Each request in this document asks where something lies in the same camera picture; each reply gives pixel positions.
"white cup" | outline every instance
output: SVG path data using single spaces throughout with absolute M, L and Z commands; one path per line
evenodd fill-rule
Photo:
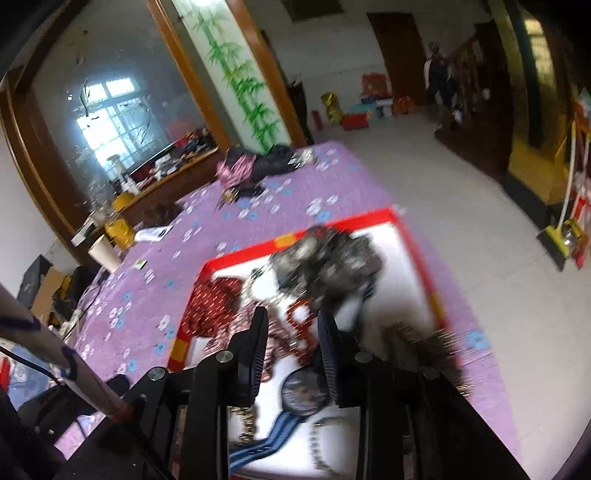
M 103 267 L 114 273 L 121 266 L 121 259 L 117 256 L 115 249 L 109 243 L 106 236 L 100 238 L 89 248 L 88 254 Z

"window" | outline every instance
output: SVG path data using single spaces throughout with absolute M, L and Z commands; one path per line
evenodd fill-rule
M 159 150 L 164 140 L 152 121 L 148 99 L 130 78 L 87 86 L 83 94 L 87 110 L 80 109 L 76 123 L 110 178 L 116 178 L 110 160 L 114 155 L 129 168 Z
M 135 91 L 134 84 L 131 83 L 130 78 L 113 80 L 111 82 L 106 82 L 105 85 L 107 85 L 107 90 L 112 97 Z

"wooden door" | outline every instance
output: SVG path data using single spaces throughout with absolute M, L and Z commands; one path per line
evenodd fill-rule
M 409 96 L 426 103 L 423 66 L 427 61 L 423 41 L 412 14 L 368 14 L 382 50 L 395 97 Z

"cardboard box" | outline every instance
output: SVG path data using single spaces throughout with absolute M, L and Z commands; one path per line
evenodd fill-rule
M 49 324 L 51 317 L 49 314 L 51 306 L 53 305 L 53 299 L 51 297 L 60 289 L 61 284 L 65 279 L 66 275 L 51 267 L 47 271 L 45 279 L 43 280 L 43 283 L 41 283 L 41 287 L 37 292 L 37 296 L 31 307 L 31 313 L 45 325 Z

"broom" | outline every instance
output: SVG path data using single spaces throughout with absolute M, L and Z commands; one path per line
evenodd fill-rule
M 562 225 L 564 218 L 566 217 L 566 209 L 569 205 L 570 189 L 573 185 L 574 176 L 574 159 L 576 155 L 576 141 L 577 141 L 577 128 L 575 121 L 573 120 L 570 126 L 570 165 L 569 165 L 569 178 L 566 183 L 566 193 L 564 195 L 564 202 L 562 204 L 562 211 L 560 212 L 560 219 L 558 220 L 557 226 L 548 225 L 544 230 L 537 236 L 539 242 L 546 249 L 550 258 L 554 260 L 554 263 L 560 271 L 564 270 L 566 259 L 570 256 L 571 249 L 568 246 L 568 242 L 565 240 L 562 233 Z

